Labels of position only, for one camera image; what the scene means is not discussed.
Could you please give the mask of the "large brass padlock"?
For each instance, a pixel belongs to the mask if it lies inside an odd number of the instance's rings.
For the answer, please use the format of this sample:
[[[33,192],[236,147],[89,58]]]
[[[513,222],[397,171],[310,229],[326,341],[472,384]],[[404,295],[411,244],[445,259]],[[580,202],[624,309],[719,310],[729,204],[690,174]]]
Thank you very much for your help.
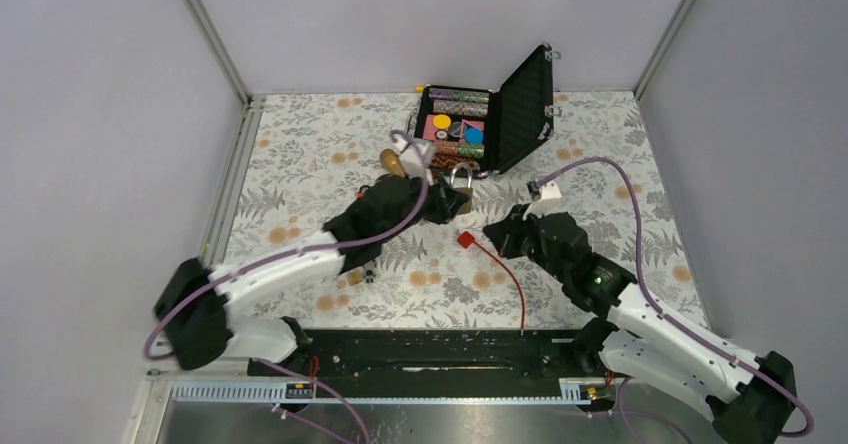
[[[449,184],[455,191],[460,194],[464,194],[467,197],[464,204],[458,210],[459,215],[471,212],[473,201],[473,179],[474,171],[466,162],[460,162],[451,169]]]

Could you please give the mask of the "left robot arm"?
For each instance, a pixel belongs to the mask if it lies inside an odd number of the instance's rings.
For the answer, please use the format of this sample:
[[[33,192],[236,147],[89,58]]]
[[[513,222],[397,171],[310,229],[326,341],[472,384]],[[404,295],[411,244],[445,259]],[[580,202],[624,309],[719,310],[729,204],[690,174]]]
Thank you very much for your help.
[[[181,262],[153,306],[158,324],[144,353],[158,360],[153,342],[163,336],[165,359],[196,370],[222,357],[264,359],[296,375],[309,365],[308,338],[295,319],[251,317],[258,301],[289,286],[335,278],[377,259],[384,243],[420,221],[447,224],[469,196],[443,178],[383,176],[322,227],[275,253],[234,267]]]

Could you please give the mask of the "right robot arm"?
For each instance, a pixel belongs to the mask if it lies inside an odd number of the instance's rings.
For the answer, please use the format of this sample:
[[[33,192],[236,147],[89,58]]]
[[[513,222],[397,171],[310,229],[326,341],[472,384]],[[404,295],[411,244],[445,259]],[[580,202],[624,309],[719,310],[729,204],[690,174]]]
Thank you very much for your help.
[[[483,232],[501,256],[526,257],[593,314],[590,338],[573,350],[575,366],[605,369],[643,381],[690,406],[727,443],[774,443],[796,409],[794,369],[781,354],[764,356],[692,325],[636,277],[593,251],[587,233],[567,213],[523,217],[514,208]]]

